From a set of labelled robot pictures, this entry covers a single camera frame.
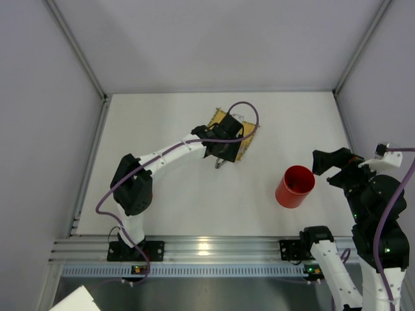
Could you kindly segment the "red cylindrical lunch container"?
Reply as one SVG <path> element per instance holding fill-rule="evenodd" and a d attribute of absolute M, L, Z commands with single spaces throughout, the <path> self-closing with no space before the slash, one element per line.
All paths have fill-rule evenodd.
<path fill-rule="evenodd" d="M 284 208 L 295 209 L 302 204 L 314 186 L 313 173 L 304 166 L 294 165 L 285 171 L 276 188 L 275 197 Z"/>

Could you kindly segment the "stainless steel tongs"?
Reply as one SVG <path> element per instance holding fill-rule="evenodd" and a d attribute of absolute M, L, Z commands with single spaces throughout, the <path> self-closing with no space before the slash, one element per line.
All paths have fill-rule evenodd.
<path fill-rule="evenodd" d="M 224 159 L 216 158 L 215 165 L 214 165 L 215 169 L 220 169 L 224 164 L 226 164 L 226 162 L 227 161 Z"/>

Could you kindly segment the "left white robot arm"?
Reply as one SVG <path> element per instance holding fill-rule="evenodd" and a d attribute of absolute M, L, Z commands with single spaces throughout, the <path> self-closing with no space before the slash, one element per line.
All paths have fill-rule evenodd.
<path fill-rule="evenodd" d="M 133 248 L 144 241 L 144 211 L 152 202 L 152 188 L 155 182 L 191 161 L 208 156 L 216 157 L 217 165 L 235 162 L 241 142 L 223 143 L 223 140 L 240 139 L 243 134 L 243 117 L 227 113 L 220 122 L 212 126 L 197 126 L 181 141 L 157 152 L 142 157 L 125 155 L 117 167 L 111 187 L 131 171 L 145 163 L 149 164 L 130 176 L 113 192 L 123 225 L 119 233 L 120 243 Z"/>

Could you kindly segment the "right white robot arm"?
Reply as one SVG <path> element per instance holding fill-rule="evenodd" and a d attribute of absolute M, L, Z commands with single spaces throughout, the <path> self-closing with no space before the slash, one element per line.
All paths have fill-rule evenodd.
<path fill-rule="evenodd" d="M 352 239 L 362 271 L 362 290 L 354 285 L 326 226 L 306 227 L 300 241 L 322 269 L 335 310 L 399 310 L 401 286 L 409 266 L 410 244 L 397 219 L 407 203 L 404 188 L 414 173 L 410 167 L 402 181 L 383 174 L 401 166 L 408 148 L 378 144 L 375 157 L 365 160 L 347 148 L 313 152 L 313 174 L 332 167 L 339 172 L 327 182 L 343 190 L 353 219 Z"/>

